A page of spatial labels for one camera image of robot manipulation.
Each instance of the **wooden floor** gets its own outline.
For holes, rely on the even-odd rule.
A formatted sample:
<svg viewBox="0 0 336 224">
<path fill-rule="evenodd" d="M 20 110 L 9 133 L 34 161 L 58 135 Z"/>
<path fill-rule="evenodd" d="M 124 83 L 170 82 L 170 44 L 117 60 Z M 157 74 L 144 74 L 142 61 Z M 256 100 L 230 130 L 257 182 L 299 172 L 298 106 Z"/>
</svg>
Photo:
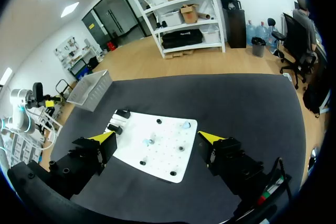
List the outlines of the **wooden floor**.
<svg viewBox="0 0 336 224">
<path fill-rule="evenodd" d="M 226 45 L 226 53 L 223 54 L 219 48 L 199 49 L 193 55 L 175 57 L 173 59 L 162 59 L 159 50 L 152 37 L 141 39 L 113 52 L 109 52 L 95 72 L 108 69 L 113 80 L 132 80 L 140 78 L 155 78 L 163 76 L 177 76 L 184 74 L 216 74 L 216 73 L 269 73 L 279 74 L 283 66 L 280 60 L 265 50 L 263 58 L 252 55 L 251 47 L 246 49 L 231 49 Z M 302 178 L 307 177 L 307 166 L 311 150 L 314 146 L 320 146 L 324 137 L 325 114 L 318 119 L 306 109 L 303 103 L 303 90 L 306 84 L 299 81 L 297 95 L 300 101 L 304 124 L 306 128 L 306 164 L 305 173 Z M 63 109 L 60 120 L 65 123 L 73 106 L 67 104 Z M 50 152 L 43 153 L 41 166 L 48 168 Z"/>
</svg>

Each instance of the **black bag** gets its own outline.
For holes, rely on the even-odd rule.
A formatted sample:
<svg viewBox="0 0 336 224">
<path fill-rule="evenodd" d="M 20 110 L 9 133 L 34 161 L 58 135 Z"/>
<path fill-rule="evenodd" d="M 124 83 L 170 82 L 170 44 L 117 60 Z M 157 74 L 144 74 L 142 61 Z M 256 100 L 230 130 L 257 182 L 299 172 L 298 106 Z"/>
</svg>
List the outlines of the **black bag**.
<svg viewBox="0 0 336 224">
<path fill-rule="evenodd" d="M 314 114 L 320 114 L 320 106 L 324 102 L 330 89 L 327 69 L 323 70 L 320 77 L 312 81 L 305 93 L 303 94 L 303 102 L 306 108 Z"/>
<path fill-rule="evenodd" d="M 94 56 L 89 60 L 88 67 L 90 70 L 93 70 L 96 66 L 98 66 L 99 62 L 97 60 L 97 57 Z"/>
<path fill-rule="evenodd" d="M 174 31 L 162 36 L 163 48 L 183 47 L 202 43 L 203 35 L 199 29 Z"/>
</svg>

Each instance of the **ceiling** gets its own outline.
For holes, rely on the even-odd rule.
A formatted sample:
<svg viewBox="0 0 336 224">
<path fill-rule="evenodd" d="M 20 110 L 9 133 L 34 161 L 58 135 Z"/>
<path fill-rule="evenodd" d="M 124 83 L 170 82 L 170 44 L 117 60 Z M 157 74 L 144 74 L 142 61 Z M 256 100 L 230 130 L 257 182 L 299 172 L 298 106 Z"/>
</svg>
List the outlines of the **ceiling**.
<svg viewBox="0 0 336 224">
<path fill-rule="evenodd" d="M 10 0 L 0 19 L 0 76 L 7 67 L 15 72 L 49 35 L 74 18 L 81 18 L 93 0 Z M 60 18 L 75 2 L 75 11 Z"/>
</svg>

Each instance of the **gray carpet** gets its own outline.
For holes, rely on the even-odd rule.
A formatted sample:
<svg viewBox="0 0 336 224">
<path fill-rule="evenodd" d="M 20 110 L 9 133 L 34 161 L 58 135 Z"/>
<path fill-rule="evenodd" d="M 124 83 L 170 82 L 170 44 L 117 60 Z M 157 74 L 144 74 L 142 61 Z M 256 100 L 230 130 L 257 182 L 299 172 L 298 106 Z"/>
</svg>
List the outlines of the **gray carpet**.
<svg viewBox="0 0 336 224">
<path fill-rule="evenodd" d="M 305 127 L 291 82 L 280 75 L 218 74 L 113 82 L 92 113 L 75 108 L 51 154 L 58 160 L 78 137 L 104 132 L 115 109 L 196 119 L 198 130 L 233 136 L 247 155 L 262 161 L 265 173 L 278 156 L 292 176 L 295 194 L 305 165 Z M 213 177 L 195 145 L 184 179 L 167 183 L 112 157 L 100 177 L 93 176 L 73 196 L 77 204 L 116 218 L 188 223 L 219 223 L 232 217 L 240 199 Z M 277 205 L 288 202 L 284 193 Z"/>
</svg>

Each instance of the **red object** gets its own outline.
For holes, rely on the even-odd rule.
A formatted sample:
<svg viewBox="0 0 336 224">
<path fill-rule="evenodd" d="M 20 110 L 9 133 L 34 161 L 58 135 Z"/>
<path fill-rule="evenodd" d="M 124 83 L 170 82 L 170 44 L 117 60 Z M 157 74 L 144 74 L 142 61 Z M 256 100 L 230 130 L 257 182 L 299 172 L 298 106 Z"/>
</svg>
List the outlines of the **red object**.
<svg viewBox="0 0 336 224">
<path fill-rule="evenodd" d="M 114 50 L 115 50 L 115 45 L 114 45 L 112 42 L 108 42 L 108 43 L 107 43 L 107 46 L 108 46 L 108 48 L 109 48 L 111 51 L 114 51 Z"/>
<path fill-rule="evenodd" d="M 261 196 L 258 200 L 257 200 L 257 205 L 260 206 L 262 203 L 264 203 L 264 201 L 266 200 L 266 198 L 264 196 Z"/>
</svg>

